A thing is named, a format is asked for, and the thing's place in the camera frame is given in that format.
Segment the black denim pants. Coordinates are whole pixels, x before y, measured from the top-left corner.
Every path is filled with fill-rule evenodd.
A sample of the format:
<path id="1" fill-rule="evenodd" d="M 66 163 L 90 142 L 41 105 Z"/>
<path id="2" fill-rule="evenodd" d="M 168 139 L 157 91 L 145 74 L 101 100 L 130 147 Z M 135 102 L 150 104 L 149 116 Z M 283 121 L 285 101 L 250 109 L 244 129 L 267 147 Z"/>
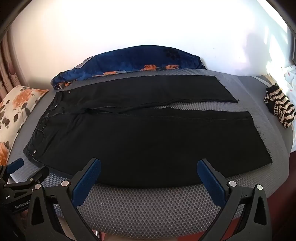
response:
<path id="1" fill-rule="evenodd" d="M 249 112 L 172 107 L 210 101 L 237 100 L 214 76 L 132 77 L 59 91 L 23 152 L 66 176 L 97 158 L 99 183 L 124 188 L 198 184 L 201 159 L 225 177 L 270 164 Z"/>

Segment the pink patterned curtain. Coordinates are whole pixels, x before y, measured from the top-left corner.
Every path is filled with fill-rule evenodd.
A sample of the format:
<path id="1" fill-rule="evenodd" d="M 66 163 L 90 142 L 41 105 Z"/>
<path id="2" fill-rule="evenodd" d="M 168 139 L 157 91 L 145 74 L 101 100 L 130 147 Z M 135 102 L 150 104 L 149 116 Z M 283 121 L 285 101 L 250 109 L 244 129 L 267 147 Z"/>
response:
<path id="1" fill-rule="evenodd" d="M 11 59 L 7 34 L 1 41 L 0 72 L 0 95 L 3 100 L 14 87 L 21 84 Z"/>

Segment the blue floral blanket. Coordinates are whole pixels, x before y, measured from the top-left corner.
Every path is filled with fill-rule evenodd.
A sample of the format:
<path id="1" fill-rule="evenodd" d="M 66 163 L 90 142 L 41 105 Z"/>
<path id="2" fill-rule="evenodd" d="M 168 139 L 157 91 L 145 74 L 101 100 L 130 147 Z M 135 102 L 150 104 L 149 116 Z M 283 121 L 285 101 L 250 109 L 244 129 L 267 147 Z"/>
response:
<path id="1" fill-rule="evenodd" d="M 73 69 L 59 73 L 51 80 L 51 85 L 57 90 L 64 89 L 72 82 L 98 76 L 139 71 L 205 68 L 199 56 L 171 47 L 141 45 L 91 56 Z"/>

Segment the white floral pillow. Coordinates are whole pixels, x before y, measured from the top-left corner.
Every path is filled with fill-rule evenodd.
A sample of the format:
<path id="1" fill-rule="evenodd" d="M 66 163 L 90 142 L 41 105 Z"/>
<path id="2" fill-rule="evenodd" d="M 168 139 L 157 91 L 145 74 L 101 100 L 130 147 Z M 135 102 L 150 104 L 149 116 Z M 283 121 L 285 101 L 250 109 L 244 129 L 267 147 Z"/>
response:
<path id="1" fill-rule="evenodd" d="M 23 124 L 38 102 L 48 92 L 47 89 L 34 89 L 18 85 L 2 100 L 0 133 L 0 161 L 2 166 L 7 165 L 10 151 Z"/>

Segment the white patterned cloth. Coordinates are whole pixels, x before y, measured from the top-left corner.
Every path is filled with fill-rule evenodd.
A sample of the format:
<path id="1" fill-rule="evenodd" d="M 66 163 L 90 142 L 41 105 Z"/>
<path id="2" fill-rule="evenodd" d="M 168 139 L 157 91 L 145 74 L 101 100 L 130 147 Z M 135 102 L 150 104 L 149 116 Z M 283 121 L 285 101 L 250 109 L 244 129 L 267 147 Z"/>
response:
<path id="1" fill-rule="evenodd" d="M 288 66 L 285 68 L 285 80 L 288 83 L 289 91 L 287 97 L 295 105 L 295 82 L 296 82 L 296 69 L 295 65 Z"/>

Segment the black beige striped knit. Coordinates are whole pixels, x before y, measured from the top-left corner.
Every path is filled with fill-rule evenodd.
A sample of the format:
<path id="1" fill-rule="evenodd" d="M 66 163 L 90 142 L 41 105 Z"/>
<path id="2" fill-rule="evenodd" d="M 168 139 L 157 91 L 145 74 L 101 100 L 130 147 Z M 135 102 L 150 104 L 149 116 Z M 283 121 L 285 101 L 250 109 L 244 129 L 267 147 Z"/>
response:
<path id="1" fill-rule="evenodd" d="M 268 110 L 277 117 L 284 128 L 289 128 L 295 119 L 295 106 L 283 93 L 278 84 L 266 89 L 264 103 Z"/>

